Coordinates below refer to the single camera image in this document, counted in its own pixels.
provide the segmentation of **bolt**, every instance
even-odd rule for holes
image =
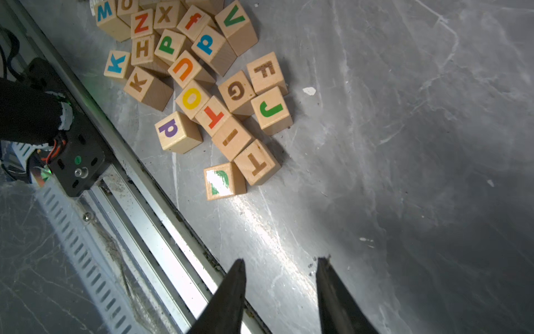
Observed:
[[[87,167],[77,168],[74,170],[74,176],[76,177],[86,178],[87,175],[89,175],[89,170]]]
[[[86,212],[83,214],[83,221],[90,221],[93,218],[93,214],[90,212]]]

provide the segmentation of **scratched metal table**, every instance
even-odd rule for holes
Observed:
[[[533,2],[243,0],[260,42],[226,77],[275,51],[295,124],[246,121],[282,170],[210,203],[202,169],[226,160],[206,133],[163,152],[172,101],[160,113],[102,76],[131,42],[87,2],[22,2],[222,266],[246,260],[273,332],[319,332],[326,255],[382,333],[534,331]]]

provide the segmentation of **letter block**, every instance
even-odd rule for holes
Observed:
[[[104,75],[114,80],[126,84],[134,67],[130,62],[130,52],[111,50],[107,57]]]
[[[247,70],[256,94],[263,94],[278,86],[282,95],[287,95],[286,81],[274,52],[247,64]]]
[[[141,6],[142,9],[155,10],[158,2],[159,0],[139,0],[139,6]]]
[[[223,97],[228,110],[238,120],[246,120],[254,114],[250,101],[256,97],[252,85],[248,82],[243,71],[226,80],[219,86],[219,91]]]
[[[254,98],[252,107],[260,128],[269,136],[293,125],[293,119],[278,86]]]
[[[172,113],[155,126],[166,151],[184,154],[202,143],[199,126],[180,112]]]
[[[117,16],[116,0],[105,0],[95,5],[97,27],[119,42],[130,38],[130,27]]]
[[[224,7],[224,0],[185,0],[189,6],[197,6],[206,13],[217,15]]]
[[[178,59],[178,56],[182,52],[185,50],[191,51],[191,45],[192,43],[189,38],[180,33],[165,29],[154,54],[170,66]]]
[[[252,22],[238,0],[217,14],[215,21],[238,57],[258,42]]]
[[[124,21],[124,23],[130,26],[131,15],[140,12],[141,10],[141,7],[139,7],[139,0],[119,0],[117,15]]]
[[[211,99],[211,94],[196,80],[191,80],[175,101],[190,120],[198,123],[196,116],[209,99]]]
[[[168,72],[182,88],[185,88],[193,79],[206,89],[210,89],[215,84],[215,79],[187,50],[182,52],[169,67]]]
[[[130,16],[130,33],[132,40],[154,34],[154,10],[147,9]]]
[[[185,13],[184,18],[178,23],[176,29],[193,42],[207,26],[217,27],[208,14],[196,6],[191,6]]]
[[[174,89],[140,67],[135,67],[124,91],[139,102],[163,111]]]
[[[215,96],[212,96],[196,115],[198,123],[202,125],[211,137],[219,131],[224,122],[230,117],[232,117],[232,114],[226,109],[221,100]]]
[[[164,29],[178,32],[176,26],[187,12],[185,6],[178,0],[158,3],[154,13],[154,30],[163,34]]]
[[[210,26],[202,30],[191,50],[220,76],[226,74],[237,58],[226,38]]]
[[[230,117],[211,140],[229,161],[233,161],[241,151],[254,141],[254,137],[240,121],[235,117]]]
[[[204,180],[208,200],[247,193],[245,178],[232,162],[204,169]]]
[[[158,34],[132,40],[132,65],[141,66],[157,76],[169,76],[169,65],[155,55]]]
[[[250,185],[264,184],[281,168],[267,146],[259,139],[244,149],[234,162]]]

